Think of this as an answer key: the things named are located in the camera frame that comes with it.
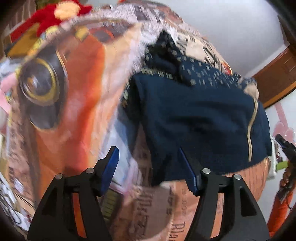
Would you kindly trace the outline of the orange right sleeve forearm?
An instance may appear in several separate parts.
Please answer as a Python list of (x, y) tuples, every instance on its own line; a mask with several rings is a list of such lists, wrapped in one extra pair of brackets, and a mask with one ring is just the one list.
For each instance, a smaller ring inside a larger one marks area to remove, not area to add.
[(284, 223), (285, 217), (287, 215), (287, 211), (289, 210), (289, 205), (292, 201), (292, 196), (293, 196), (293, 191), (287, 195), (286, 200), (283, 201), (282, 203), (280, 202), (278, 195), (275, 196), (273, 208), (271, 210), (271, 214), (267, 222), (269, 235), (271, 237), (274, 236), (274, 234), (279, 230), (279, 228)]

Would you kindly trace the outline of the right hand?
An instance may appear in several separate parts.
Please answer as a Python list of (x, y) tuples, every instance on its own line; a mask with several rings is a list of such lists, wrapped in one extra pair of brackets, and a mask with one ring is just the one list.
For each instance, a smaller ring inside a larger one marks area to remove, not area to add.
[(290, 164), (290, 161), (288, 161), (287, 168), (285, 169), (285, 172), (283, 173), (282, 179), (280, 181), (280, 187), (285, 187), (288, 184), (290, 175), (292, 173), (292, 169), (293, 169), (293, 167)]

